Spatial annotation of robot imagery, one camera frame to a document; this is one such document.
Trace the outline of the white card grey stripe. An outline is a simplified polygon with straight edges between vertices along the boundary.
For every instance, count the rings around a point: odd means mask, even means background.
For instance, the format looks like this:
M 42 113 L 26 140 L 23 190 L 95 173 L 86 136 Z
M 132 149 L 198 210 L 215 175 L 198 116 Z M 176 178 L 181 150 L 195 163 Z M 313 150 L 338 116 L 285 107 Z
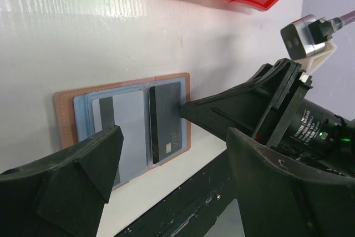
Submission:
M 144 95 L 142 90 L 92 99 L 93 123 L 96 132 L 118 125 L 124 141 L 114 186 L 137 177 L 148 166 Z

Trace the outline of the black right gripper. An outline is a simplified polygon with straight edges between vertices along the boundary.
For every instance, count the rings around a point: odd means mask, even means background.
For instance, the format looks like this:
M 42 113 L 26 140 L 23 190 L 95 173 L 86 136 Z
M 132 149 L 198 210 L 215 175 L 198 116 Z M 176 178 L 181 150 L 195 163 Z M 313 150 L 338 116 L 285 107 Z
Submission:
M 291 159 L 354 176 L 354 121 L 305 99 L 311 77 L 280 59 L 264 64 L 246 82 L 184 104 L 182 118 L 226 140 L 229 128 Z

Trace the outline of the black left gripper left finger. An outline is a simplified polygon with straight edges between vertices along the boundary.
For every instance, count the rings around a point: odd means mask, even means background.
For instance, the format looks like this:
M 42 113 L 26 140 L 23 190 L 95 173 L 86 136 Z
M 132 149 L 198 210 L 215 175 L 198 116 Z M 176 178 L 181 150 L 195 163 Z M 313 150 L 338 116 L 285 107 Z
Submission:
M 2 236 L 96 236 L 118 170 L 119 126 L 1 174 Z

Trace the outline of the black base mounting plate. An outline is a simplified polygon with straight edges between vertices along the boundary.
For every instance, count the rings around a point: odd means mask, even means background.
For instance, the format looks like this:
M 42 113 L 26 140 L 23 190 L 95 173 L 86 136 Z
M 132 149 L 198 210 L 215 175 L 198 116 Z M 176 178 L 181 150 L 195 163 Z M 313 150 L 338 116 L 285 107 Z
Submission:
M 204 236 L 235 198 L 228 154 L 222 152 L 117 236 Z

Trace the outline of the brown leather card holder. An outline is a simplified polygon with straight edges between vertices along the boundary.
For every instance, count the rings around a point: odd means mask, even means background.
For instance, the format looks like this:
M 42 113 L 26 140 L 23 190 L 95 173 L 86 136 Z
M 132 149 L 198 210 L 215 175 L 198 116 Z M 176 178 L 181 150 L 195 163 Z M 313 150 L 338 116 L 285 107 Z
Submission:
M 138 80 L 129 80 L 91 87 L 84 87 L 72 90 L 65 90 L 55 94 L 54 102 L 58 119 L 60 138 L 63 148 L 72 146 L 93 134 L 93 108 L 92 99 L 100 98 L 102 95 L 116 95 L 126 92 L 142 90 L 144 95 L 144 113 L 146 130 L 146 156 L 148 166 L 143 173 L 150 169 L 161 166 L 188 151 L 191 147 L 191 124 L 182 120 L 182 149 L 166 159 L 153 163 L 151 151 L 150 134 L 150 109 L 149 109 L 149 88 L 155 85 L 181 83 L 181 106 L 190 100 L 190 75 L 189 73 L 177 73 Z

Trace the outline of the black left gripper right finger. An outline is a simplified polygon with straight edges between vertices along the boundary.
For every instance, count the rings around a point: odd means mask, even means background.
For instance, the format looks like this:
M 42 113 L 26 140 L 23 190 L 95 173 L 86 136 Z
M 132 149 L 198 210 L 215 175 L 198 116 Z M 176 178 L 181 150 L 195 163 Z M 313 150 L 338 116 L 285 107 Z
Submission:
M 246 236 L 353 236 L 354 179 L 309 167 L 230 128 L 227 153 Z

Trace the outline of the dark grey VIP card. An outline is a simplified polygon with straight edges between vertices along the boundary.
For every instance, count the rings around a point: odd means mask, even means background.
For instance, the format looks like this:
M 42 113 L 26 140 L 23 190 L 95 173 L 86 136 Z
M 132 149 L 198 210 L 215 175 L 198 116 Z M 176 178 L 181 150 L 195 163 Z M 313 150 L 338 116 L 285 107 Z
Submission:
M 149 88 L 150 134 L 153 163 L 182 149 L 181 83 Z

